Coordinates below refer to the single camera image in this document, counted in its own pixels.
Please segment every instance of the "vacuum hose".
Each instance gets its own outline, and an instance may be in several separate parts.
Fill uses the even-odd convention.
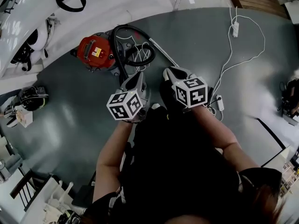
[[[110,35],[110,45],[111,45],[111,50],[113,52],[113,56],[115,58],[116,64],[117,64],[117,66],[120,70],[120,73],[121,73],[120,74],[120,84],[122,84],[126,79],[128,79],[128,73],[125,69],[124,62],[126,62],[128,65],[131,65],[131,66],[144,66],[144,65],[147,65],[148,63],[150,63],[151,61],[154,60],[154,58],[156,56],[156,53],[155,53],[154,48],[152,48],[151,46],[145,44],[143,47],[146,48],[146,49],[149,49],[150,52],[151,52],[151,56],[147,60],[141,61],[141,62],[133,62],[133,61],[129,61],[128,59],[126,59],[125,61],[122,61],[121,60],[121,55],[120,55],[120,53],[118,51],[118,48],[117,48],[118,45],[117,45],[117,40],[116,40],[116,34],[120,29],[134,30],[134,31],[138,32],[139,34],[141,34],[142,36],[144,36],[144,38],[146,38],[147,40],[150,39],[150,36],[147,35],[144,31],[140,30],[139,28],[136,28],[136,27],[128,25],[128,24],[119,25],[119,26],[117,26],[113,29],[113,31]]]

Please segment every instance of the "black shirt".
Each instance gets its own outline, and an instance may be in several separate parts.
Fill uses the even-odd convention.
[[[252,188],[267,184],[278,194],[281,173],[251,168],[238,173],[211,145],[191,113],[168,120],[149,112],[135,131],[134,162],[121,191],[97,200],[85,216],[95,223],[164,223],[181,215],[211,222],[230,219],[242,201],[239,176]]]

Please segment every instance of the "gray floor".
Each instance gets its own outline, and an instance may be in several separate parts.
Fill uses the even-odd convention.
[[[245,152],[262,165],[281,148],[252,117],[262,119],[286,146],[298,146],[299,129],[276,111],[279,82],[287,82],[298,68],[298,46],[291,21],[251,10],[239,9],[238,14],[260,25],[266,51],[228,71],[217,93],[223,96],[223,123],[233,130]],[[229,65],[247,60],[263,48],[258,27],[249,20],[238,20],[239,37],[232,39]],[[132,24],[150,34],[180,66],[202,76],[209,86],[215,85],[230,53],[228,8],[184,10]],[[159,83],[169,65],[158,53],[145,71],[152,101],[161,102]],[[88,72],[78,59],[66,54],[39,74],[38,84],[47,87],[50,101],[34,112],[34,123],[26,129],[21,125],[7,128],[7,120],[2,119],[1,129],[34,171],[73,181],[78,190],[93,175],[98,154],[116,126],[106,102],[118,81],[109,73]]]

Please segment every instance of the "concrete floor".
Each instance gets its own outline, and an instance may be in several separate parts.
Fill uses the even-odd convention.
[[[279,82],[287,82],[298,68],[298,46],[291,21],[251,10],[239,9],[238,14],[260,25],[266,51],[258,59],[228,71],[217,93],[224,101],[224,124],[236,134],[244,151],[262,165],[281,148],[252,117],[264,121],[286,146],[298,146],[299,129],[276,111],[281,96]],[[256,25],[238,21],[240,33],[232,40],[234,52],[229,65],[255,56],[263,47]],[[182,67],[202,76],[209,86],[215,85],[230,52],[228,8],[160,14],[133,25],[150,34]],[[157,53],[145,71],[153,102],[161,102],[158,88],[162,71],[169,65]],[[73,181],[78,190],[88,184],[98,154],[116,126],[106,103],[118,88],[118,81],[110,73],[88,72],[78,59],[66,54],[38,75],[37,84],[47,88],[49,103],[34,112],[34,122],[26,129],[21,125],[7,128],[7,120],[1,119],[2,132],[34,171]]]

